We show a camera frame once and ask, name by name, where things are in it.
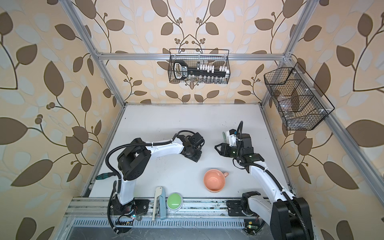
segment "leaf pattern wallpaper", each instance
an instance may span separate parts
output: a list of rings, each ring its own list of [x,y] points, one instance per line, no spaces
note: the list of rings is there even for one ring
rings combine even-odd
[[[1,1],[0,35],[2,238],[49,239],[120,107],[57,1]]]

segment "wall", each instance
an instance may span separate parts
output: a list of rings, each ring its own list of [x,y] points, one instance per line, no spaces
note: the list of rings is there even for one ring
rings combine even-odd
[[[0,33],[2,239],[48,239],[120,107],[57,1],[0,1]]]
[[[339,120],[383,176],[384,2],[323,5],[316,8],[293,58],[326,91]]]

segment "brown leaf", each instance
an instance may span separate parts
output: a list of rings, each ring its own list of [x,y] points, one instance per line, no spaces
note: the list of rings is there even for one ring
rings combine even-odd
[[[209,13],[212,15],[212,17],[219,16],[225,7],[226,0],[214,0],[211,5],[209,6]]]
[[[93,130],[93,134],[95,134],[96,136],[99,135],[100,133],[100,130],[101,130],[101,120],[99,120]]]
[[[144,91],[134,91],[133,92],[136,96],[143,96],[145,94],[147,94],[147,92],[144,92]]]
[[[296,145],[299,145],[304,139],[306,139],[307,131],[306,130],[297,130],[293,134],[293,142]]]
[[[13,29],[12,18],[7,12],[3,12],[0,14],[0,34],[6,35],[10,33]]]
[[[51,170],[53,162],[48,159],[43,159],[35,162],[13,181],[11,186],[25,187],[34,184],[45,177]]]
[[[273,27],[274,22],[268,18],[255,20],[255,25],[259,30],[266,31]]]
[[[239,91],[238,94],[243,96],[248,96],[248,95],[251,95],[251,91],[249,90]]]
[[[168,71],[169,63],[167,62],[157,62],[157,64],[164,70]]]
[[[133,85],[134,86],[139,86],[139,85],[141,85],[141,83],[142,83],[141,80],[136,80],[136,81],[133,82]]]
[[[182,96],[181,101],[183,103],[187,103],[190,99],[191,99],[191,95],[187,94],[187,95]]]
[[[311,152],[312,145],[313,139],[306,138],[299,144],[299,146],[297,146],[297,151],[303,156],[308,155]]]
[[[16,240],[30,240],[36,232],[36,221],[25,217],[20,223],[16,233]]]
[[[355,53],[346,47],[337,46],[336,47],[337,59],[344,67],[351,66],[355,60]]]
[[[328,177],[340,187],[351,190],[359,188],[351,176],[336,163],[325,162],[323,167]]]
[[[283,6],[283,15],[290,18],[297,13],[303,4],[303,0],[286,0]]]
[[[43,232],[36,238],[36,240],[48,240],[49,237],[51,236],[51,234],[52,234],[54,228],[55,228],[55,227],[50,227],[50,228],[46,229],[45,231],[43,231]]]
[[[128,71],[125,69],[125,67],[123,67],[123,65],[119,64],[119,69],[122,73],[124,73],[124,75],[128,75]]]
[[[300,164],[300,165],[299,165],[299,171],[300,171],[300,174],[301,174],[301,176],[303,177],[303,179],[304,179],[307,183],[312,184],[312,183],[311,183],[310,176],[309,176],[309,174],[308,174],[308,172],[307,172],[307,169],[305,169],[305,167],[304,167],[303,164]]]
[[[327,6],[327,5],[329,4],[329,0],[320,0],[320,1],[319,1],[319,4],[320,4],[321,6]]]
[[[150,99],[145,99],[145,100],[141,101],[140,103],[151,104],[152,102]]]
[[[74,31],[67,24],[58,24],[55,26],[55,29],[63,38],[67,40],[74,40],[76,38]]]
[[[83,108],[84,112],[89,111],[89,109],[91,108],[91,104],[92,104],[91,92],[86,86],[83,90],[83,94],[81,95],[81,107]]]
[[[265,50],[258,50],[256,52],[253,52],[254,54],[266,54]]]
[[[85,30],[87,30],[87,33],[89,35],[89,37],[91,38],[92,37],[92,33],[91,33],[91,30],[89,29],[88,25],[84,25],[85,27]]]
[[[245,102],[243,100],[240,100],[240,99],[235,99],[234,103],[235,104],[243,104]]]
[[[124,21],[119,19],[108,20],[105,25],[111,31],[120,31],[124,27]]]
[[[81,163],[76,163],[75,166],[73,166],[68,178],[67,178],[67,182],[70,182],[72,181],[74,178],[77,177],[77,175],[79,175],[79,172],[81,170]]]
[[[88,70],[89,70],[89,73],[93,76],[93,62],[92,62],[92,59],[88,58],[87,59],[87,65],[88,65]]]
[[[173,23],[164,23],[163,26],[161,27],[160,34],[161,35],[170,35],[173,32]]]
[[[211,35],[218,35],[218,29],[217,29],[217,26],[216,24],[212,23],[212,22],[208,22],[206,25],[205,25],[205,30],[207,31],[207,33],[211,34]]]
[[[347,220],[341,220],[336,226],[339,240],[353,240],[353,233]]]
[[[162,0],[151,0],[152,8],[155,10],[155,13],[161,17],[166,17],[168,15],[167,4]]]
[[[209,93],[207,93],[207,98],[214,98],[219,94],[219,92],[219,90],[210,91]]]
[[[73,61],[73,72],[76,73],[80,71],[81,67],[83,66],[83,57],[77,57]]]
[[[333,236],[329,234],[326,230],[320,229],[320,231],[321,231],[321,234],[323,235],[324,240],[335,240]]]
[[[173,91],[169,91],[169,90],[166,90],[166,95],[170,98],[179,98],[179,96],[177,95],[177,93],[173,92]]]
[[[297,66],[299,67],[299,69],[305,73],[305,70],[306,70],[306,66],[305,66],[305,61],[302,59],[302,58],[298,58],[297,59]]]
[[[80,126],[72,128],[73,135],[82,143],[88,142],[88,131]]]
[[[304,41],[312,41],[319,35],[321,27],[319,25],[310,26],[304,34]]]
[[[16,142],[28,131],[27,126],[13,118],[0,118],[0,145]]]
[[[204,101],[204,98],[203,96],[201,95],[197,95],[195,94],[195,100],[198,102],[198,103],[202,103]]]
[[[281,129],[283,130],[284,136],[288,137],[288,135],[289,135],[288,130],[286,129],[286,127],[284,126],[283,123],[281,124]]]
[[[364,37],[367,37],[372,31],[372,27],[373,27],[372,18],[368,14],[363,13],[358,23],[359,33]]]
[[[264,70],[264,64],[261,64],[257,69],[256,69],[256,74],[261,73]]]
[[[292,36],[292,33],[293,33],[293,31],[295,30],[295,27],[296,27],[296,24],[293,24],[293,25],[291,26],[291,30],[289,31],[289,37]]]
[[[326,63],[323,63],[323,65],[320,67],[314,82],[315,84],[313,87],[316,89],[320,96],[323,96],[331,84],[331,73],[329,72],[329,68]]]
[[[48,90],[56,97],[59,96],[64,90],[63,77],[61,76],[59,69],[57,69],[52,61],[50,61],[47,64],[47,67],[45,67],[44,83]]]
[[[65,137],[68,150],[73,154],[79,154],[83,150],[83,144],[75,137]]]
[[[248,80],[245,80],[245,79],[241,80],[241,83],[244,84],[244,85],[247,85],[247,86],[251,85],[251,82],[248,81]]]
[[[103,91],[103,94],[105,97],[107,98],[110,98],[112,96],[112,93],[111,93],[111,90],[109,88],[106,88],[104,91]]]
[[[96,7],[92,0],[75,0],[74,2],[86,17],[90,19],[96,17]]]
[[[367,119],[353,122],[347,131],[361,147],[377,147],[384,145],[384,125]]]

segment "white leaf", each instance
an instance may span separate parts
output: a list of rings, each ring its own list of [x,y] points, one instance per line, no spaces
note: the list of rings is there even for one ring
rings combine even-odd
[[[20,24],[16,27],[15,31],[17,35],[31,44],[37,44],[41,40],[40,35],[28,25]]]
[[[340,86],[339,96],[344,97],[352,92],[353,89],[353,80],[352,78],[345,79],[344,83]]]
[[[0,97],[2,97],[2,99],[4,99],[7,103],[14,105],[21,105],[24,103],[24,98],[16,91],[0,92]]]
[[[57,200],[48,206],[45,216],[52,215],[60,206],[61,200]]]
[[[146,78],[153,78],[153,74],[151,71],[149,70],[142,70],[141,71],[143,73],[143,76],[146,77]]]
[[[20,90],[31,96],[35,93],[33,84],[26,77],[20,76],[18,81]]]
[[[153,83],[150,83],[150,82],[143,82],[143,85],[144,85],[146,88],[150,89],[150,90],[155,89],[155,86],[153,85]]]
[[[327,23],[326,23],[325,29],[326,29],[327,33],[333,33],[337,29],[337,27],[339,26],[340,17],[337,14],[333,14],[333,15],[327,17],[326,22]]]
[[[32,208],[35,208],[37,207],[46,197],[48,196],[48,193],[44,193],[40,196],[37,196],[37,197],[34,197],[32,198],[31,200],[29,200],[26,204],[25,204],[25,208],[27,209],[32,209]]]
[[[365,102],[368,97],[369,95],[366,93],[359,93],[359,92],[353,93],[351,97],[348,99],[347,105],[351,107],[357,107],[363,102]]]
[[[38,13],[35,15],[33,19],[35,20],[36,26],[41,31],[49,31],[49,28],[50,28],[49,18],[45,13]]]
[[[323,63],[323,62],[326,62],[328,61],[329,59],[331,59],[333,55],[333,50],[332,49],[328,49],[328,50],[325,50],[319,57],[319,59],[317,60],[318,63]]]
[[[225,20],[229,22],[234,22],[235,21],[235,15],[233,14],[232,10],[225,10],[223,12]]]
[[[39,108],[35,106],[28,107],[24,114],[22,115],[22,118],[35,118],[39,114]]]
[[[145,39],[147,40],[147,43],[152,43],[153,42],[153,33],[152,33],[152,31],[149,30],[145,34]]]
[[[257,27],[254,24],[249,25],[246,31],[246,33],[248,34],[254,34],[256,32],[257,32]]]
[[[373,55],[372,55],[371,50],[369,50],[369,49],[365,50],[365,52],[361,58],[359,68],[366,71],[369,68],[369,66],[371,65],[372,59],[373,59]]]
[[[51,60],[53,62],[59,61],[59,58],[56,56],[56,54],[50,49],[50,48],[42,48],[41,54],[48,60]]]
[[[128,20],[132,21],[132,14],[131,14],[131,11],[129,11],[128,9],[123,8],[123,7],[119,7],[119,10],[120,10],[121,15],[122,15],[125,19],[128,19]]]
[[[235,40],[235,34],[231,30],[228,30],[228,32],[227,32],[227,41],[229,43],[233,43],[234,40]]]
[[[343,45],[347,43],[351,38],[355,35],[356,28],[353,26],[345,26],[342,29],[340,29],[335,37],[333,38],[333,42],[336,45]]]
[[[144,22],[151,22],[153,18],[155,17],[155,11],[149,10],[144,13]]]
[[[27,167],[31,160],[31,155],[27,152],[16,152],[15,156],[13,157],[13,165],[18,170],[23,170]]]
[[[242,10],[240,6],[235,7],[235,12],[237,16],[243,16]]]
[[[143,7],[138,7],[136,10],[136,16],[140,17],[143,14]]]
[[[57,50],[64,48],[64,42],[61,38],[52,38],[53,47]]]
[[[314,50],[315,51],[321,51],[323,48],[324,39],[317,39],[314,41]]]
[[[258,12],[259,12],[259,6],[255,6],[251,8],[247,13],[247,20],[254,18]]]

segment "wallpaper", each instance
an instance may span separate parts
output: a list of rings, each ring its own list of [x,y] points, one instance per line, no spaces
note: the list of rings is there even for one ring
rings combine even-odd
[[[2,239],[46,240],[120,110],[57,1],[0,1]]]
[[[383,1],[320,1],[293,56],[326,92],[337,117],[381,176],[383,41]]]
[[[229,49],[283,53],[304,0],[73,0],[104,53]]]
[[[382,239],[384,208],[326,123],[312,131],[287,131],[270,106],[265,110],[275,139],[321,238]]]

